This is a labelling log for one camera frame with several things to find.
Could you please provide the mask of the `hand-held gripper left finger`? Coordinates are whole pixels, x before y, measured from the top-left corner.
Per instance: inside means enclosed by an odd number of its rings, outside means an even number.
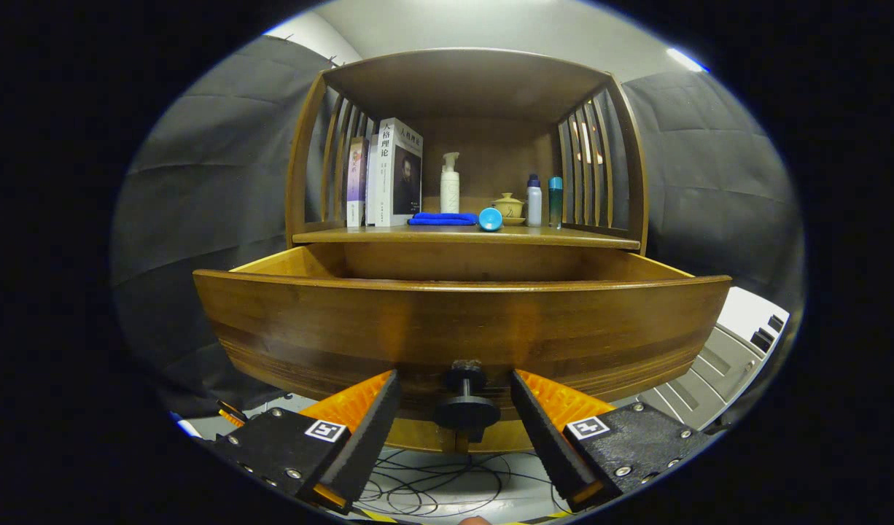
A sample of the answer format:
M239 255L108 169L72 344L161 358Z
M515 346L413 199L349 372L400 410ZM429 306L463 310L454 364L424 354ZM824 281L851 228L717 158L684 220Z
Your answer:
M273 408L214 439L214 455L301 502L346 514L362 495L400 404L379 373L300 412Z

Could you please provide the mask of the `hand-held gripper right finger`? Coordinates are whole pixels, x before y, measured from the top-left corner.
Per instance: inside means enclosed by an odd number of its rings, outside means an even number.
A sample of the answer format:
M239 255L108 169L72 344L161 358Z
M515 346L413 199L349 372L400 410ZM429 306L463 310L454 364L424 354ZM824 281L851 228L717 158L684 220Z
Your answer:
M646 402L614 408L514 369L510 396L558 495L572 512L603 505L666 475L710 438Z

